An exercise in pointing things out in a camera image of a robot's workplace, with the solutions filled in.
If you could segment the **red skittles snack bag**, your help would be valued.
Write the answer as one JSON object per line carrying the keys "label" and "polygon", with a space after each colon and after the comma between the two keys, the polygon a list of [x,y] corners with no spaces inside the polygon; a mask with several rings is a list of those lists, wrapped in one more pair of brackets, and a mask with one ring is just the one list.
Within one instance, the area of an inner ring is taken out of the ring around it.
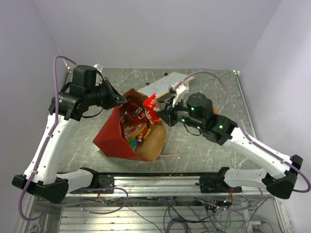
{"label": "red skittles snack bag", "polygon": [[155,93],[153,93],[143,102],[143,108],[145,115],[151,124],[163,124],[161,118],[157,115],[157,113],[160,111],[160,106]]}

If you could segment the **red paper bag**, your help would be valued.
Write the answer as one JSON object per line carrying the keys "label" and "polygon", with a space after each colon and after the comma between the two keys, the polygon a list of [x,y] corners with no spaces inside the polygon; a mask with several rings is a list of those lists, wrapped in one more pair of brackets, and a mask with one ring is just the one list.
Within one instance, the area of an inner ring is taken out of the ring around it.
{"label": "red paper bag", "polygon": [[147,96],[130,89],[123,97],[127,103],[113,109],[93,144],[107,157],[146,162],[164,157],[166,129],[156,115],[157,95]]}

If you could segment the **red doritos chip bag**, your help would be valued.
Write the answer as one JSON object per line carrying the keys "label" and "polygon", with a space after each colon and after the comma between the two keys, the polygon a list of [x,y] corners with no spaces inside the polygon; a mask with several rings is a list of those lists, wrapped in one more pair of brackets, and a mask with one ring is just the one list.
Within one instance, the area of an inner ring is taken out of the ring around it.
{"label": "red doritos chip bag", "polygon": [[128,99],[128,103],[125,107],[126,121],[129,126],[137,126],[140,124],[147,124],[148,119],[145,115],[143,107],[141,107],[133,98]]}

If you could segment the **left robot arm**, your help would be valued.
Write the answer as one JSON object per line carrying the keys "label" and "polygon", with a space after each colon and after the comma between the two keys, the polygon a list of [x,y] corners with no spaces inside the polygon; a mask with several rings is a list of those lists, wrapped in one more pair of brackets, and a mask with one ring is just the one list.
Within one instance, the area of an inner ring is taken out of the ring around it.
{"label": "left robot arm", "polygon": [[[71,130],[84,117],[90,106],[113,109],[127,100],[111,85],[108,78],[92,66],[78,65],[72,81],[52,98],[44,135],[32,162],[21,175],[14,176],[12,185],[27,193],[59,204],[67,193],[85,189],[89,193],[99,188],[99,173],[82,167],[75,172],[57,172]],[[102,77],[96,84],[97,77]]]}

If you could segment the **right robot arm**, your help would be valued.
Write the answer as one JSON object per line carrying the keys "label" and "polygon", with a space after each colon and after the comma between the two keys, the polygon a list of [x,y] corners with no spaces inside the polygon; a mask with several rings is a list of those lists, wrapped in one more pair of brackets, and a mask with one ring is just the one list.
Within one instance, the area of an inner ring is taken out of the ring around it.
{"label": "right robot arm", "polygon": [[236,122],[215,113],[212,101],[204,94],[192,94],[186,103],[174,104],[170,99],[157,115],[170,127],[180,122],[196,128],[208,141],[231,148],[260,166],[260,169],[251,170],[221,168],[212,185],[218,191],[243,186],[261,188],[284,200],[294,191],[303,159],[279,153],[244,134]]}

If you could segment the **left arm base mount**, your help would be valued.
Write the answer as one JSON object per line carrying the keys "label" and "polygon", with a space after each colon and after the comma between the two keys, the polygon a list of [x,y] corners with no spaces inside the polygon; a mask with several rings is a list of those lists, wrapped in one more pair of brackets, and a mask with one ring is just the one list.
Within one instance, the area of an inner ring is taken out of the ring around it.
{"label": "left arm base mount", "polygon": [[89,191],[90,189],[101,189],[101,193],[113,193],[111,188],[114,187],[114,179],[110,175],[106,173],[99,173],[87,167],[81,167],[80,170],[85,170],[93,175],[90,185],[83,187],[83,190]]}

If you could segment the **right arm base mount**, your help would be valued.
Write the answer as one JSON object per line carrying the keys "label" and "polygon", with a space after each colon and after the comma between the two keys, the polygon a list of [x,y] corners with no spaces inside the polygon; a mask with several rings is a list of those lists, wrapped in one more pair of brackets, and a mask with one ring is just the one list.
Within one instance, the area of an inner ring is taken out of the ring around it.
{"label": "right arm base mount", "polygon": [[229,167],[222,167],[218,172],[204,173],[195,185],[200,187],[201,193],[228,193],[230,189],[233,193],[241,193],[240,186],[231,187],[225,183],[225,174],[228,170]]}

